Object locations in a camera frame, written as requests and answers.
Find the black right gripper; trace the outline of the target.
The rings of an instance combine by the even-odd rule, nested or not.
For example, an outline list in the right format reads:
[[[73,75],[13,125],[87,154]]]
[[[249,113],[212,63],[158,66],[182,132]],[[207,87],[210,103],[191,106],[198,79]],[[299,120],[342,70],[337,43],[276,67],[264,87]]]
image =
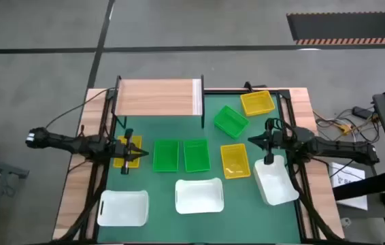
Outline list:
[[[293,131],[291,136],[283,131],[266,131],[257,136],[248,138],[248,141],[257,145],[262,150],[271,152],[273,148],[293,150],[298,142],[297,134]]]

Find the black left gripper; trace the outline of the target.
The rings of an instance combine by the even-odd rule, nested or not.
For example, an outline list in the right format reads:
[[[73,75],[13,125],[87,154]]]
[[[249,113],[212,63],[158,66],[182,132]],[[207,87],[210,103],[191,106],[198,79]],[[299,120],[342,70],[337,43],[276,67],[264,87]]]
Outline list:
[[[134,165],[135,160],[149,155],[149,152],[135,147],[134,138],[118,137],[112,145],[114,165]]]

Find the yellow plastic basket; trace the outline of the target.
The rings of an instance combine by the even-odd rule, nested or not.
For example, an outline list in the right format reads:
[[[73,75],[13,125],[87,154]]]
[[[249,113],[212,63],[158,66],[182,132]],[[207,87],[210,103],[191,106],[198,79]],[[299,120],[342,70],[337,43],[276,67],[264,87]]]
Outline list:
[[[246,116],[267,114],[275,110],[275,104],[269,91],[242,94],[240,99]]]
[[[222,169],[228,180],[250,177],[250,166],[245,144],[231,144],[220,147]]]
[[[122,143],[126,142],[126,139],[124,138],[124,136],[118,136],[117,139],[120,140]],[[132,137],[132,142],[138,148],[141,148],[142,147],[142,136],[134,135]],[[140,159],[135,159],[132,162],[128,162],[128,167],[129,168],[139,168],[139,164],[140,164]],[[123,165],[124,165],[124,159],[121,159],[121,158],[115,158],[114,159],[114,163],[113,163],[114,168],[121,168]]]

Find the green plastic basket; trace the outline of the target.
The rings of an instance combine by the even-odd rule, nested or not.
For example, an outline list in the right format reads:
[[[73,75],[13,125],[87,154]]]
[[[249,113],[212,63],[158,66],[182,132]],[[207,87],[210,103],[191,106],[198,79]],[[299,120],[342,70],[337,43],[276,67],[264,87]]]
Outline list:
[[[188,173],[206,172],[211,168],[208,141],[186,140],[184,141],[185,171]]]
[[[179,168],[180,143],[177,140],[157,140],[154,143],[153,170],[177,172]]]
[[[214,117],[214,125],[233,139],[239,138],[249,124],[246,117],[228,105],[224,105]]]

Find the white plastic bin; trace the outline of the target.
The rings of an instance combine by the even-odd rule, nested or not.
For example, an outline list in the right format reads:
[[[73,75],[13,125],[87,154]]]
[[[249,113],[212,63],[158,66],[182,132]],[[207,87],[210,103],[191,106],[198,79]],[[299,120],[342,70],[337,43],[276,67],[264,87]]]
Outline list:
[[[224,210],[222,180],[178,180],[175,209],[179,214],[217,213]]]
[[[102,192],[97,224],[102,227],[142,227],[148,221],[147,191]]]
[[[282,155],[275,155],[271,164],[265,164],[264,159],[257,160],[253,172],[266,205],[277,206],[299,198],[299,192],[295,190],[290,180]]]

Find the paper sheet at right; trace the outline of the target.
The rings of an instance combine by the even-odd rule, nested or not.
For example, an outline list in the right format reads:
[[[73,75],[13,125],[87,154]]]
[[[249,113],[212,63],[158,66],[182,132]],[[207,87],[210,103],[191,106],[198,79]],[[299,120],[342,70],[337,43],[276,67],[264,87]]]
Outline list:
[[[365,179],[365,171],[353,167],[345,167],[344,165],[332,162],[329,168],[329,176],[331,177],[332,187],[338,187],[352,182],[358,182]],[[351,199],[343,199],[337,201],[338,204],[368,211],[367,196],[353,197]]]

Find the black power adapter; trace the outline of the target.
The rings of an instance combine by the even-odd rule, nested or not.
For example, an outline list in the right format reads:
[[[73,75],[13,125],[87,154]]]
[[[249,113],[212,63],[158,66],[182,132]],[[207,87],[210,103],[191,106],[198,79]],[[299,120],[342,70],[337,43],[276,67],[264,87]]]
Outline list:
[[[361,108],[358,106],[354,106],[352,108],[352,115],[355,117],[359,117],[362,119],[368,119],[372,114],[373,114],[373,112],[371,110],[368,110],[365,108]]]

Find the black metal beam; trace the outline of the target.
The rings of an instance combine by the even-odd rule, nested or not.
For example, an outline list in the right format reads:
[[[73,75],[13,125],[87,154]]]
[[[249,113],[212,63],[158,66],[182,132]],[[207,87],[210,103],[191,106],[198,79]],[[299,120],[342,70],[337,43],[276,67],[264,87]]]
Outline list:
[[[385,173],[333,188],[337,201],[385,192]]]

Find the black hazard-striped floor mat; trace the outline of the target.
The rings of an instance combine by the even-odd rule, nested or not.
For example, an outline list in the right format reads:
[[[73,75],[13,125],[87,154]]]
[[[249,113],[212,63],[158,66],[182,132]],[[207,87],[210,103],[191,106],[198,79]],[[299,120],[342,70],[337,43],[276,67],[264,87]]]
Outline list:
[[[297,13],[286,18],[297,45],[385,44],[385,12]]]

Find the black clamp bracket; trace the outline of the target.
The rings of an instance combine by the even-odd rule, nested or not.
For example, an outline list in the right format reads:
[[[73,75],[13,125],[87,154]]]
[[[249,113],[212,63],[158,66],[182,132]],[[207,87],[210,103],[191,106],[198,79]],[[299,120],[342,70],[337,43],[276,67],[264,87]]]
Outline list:
[[[253,86],[249,81],[247,81],[244,83],[244,88],[246,88],[249,93],[254,93],[260,88],[267,88],[267,85],[262,84],[262,85]]]

